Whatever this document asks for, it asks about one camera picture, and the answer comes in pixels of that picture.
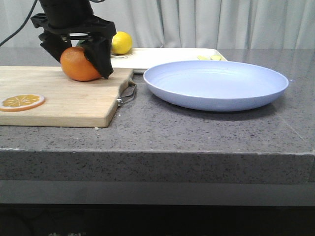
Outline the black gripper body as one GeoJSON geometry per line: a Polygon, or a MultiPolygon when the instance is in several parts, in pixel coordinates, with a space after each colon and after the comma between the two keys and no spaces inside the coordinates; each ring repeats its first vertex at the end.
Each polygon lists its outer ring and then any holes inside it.
{"type": "Polygon", "coordinates": [[[115,25],[94,15],[89,0],[41,0],[43,13],[31,17],[35,28],[59,35],[62,41],[74,39],[111,40],[115,25]]]}

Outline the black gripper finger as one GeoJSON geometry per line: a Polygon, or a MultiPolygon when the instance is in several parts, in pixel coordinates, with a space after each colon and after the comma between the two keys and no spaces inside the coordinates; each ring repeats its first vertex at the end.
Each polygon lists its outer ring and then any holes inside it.
{"type": "Polygon", "coordinates": [[[85,57],[105,79],[113,73],[111,65],[111,43],[102,35],[85,35],[81,42],[85,57]]]}
{"type": "Polygon", "coordinates": [[[60,35],[53,34],[46,30],[39,35],[39,39],[42,41],[40,46],[58,62],[60,62],[62,53],[72,46],[71,42],[63,41],[60,35]]]}

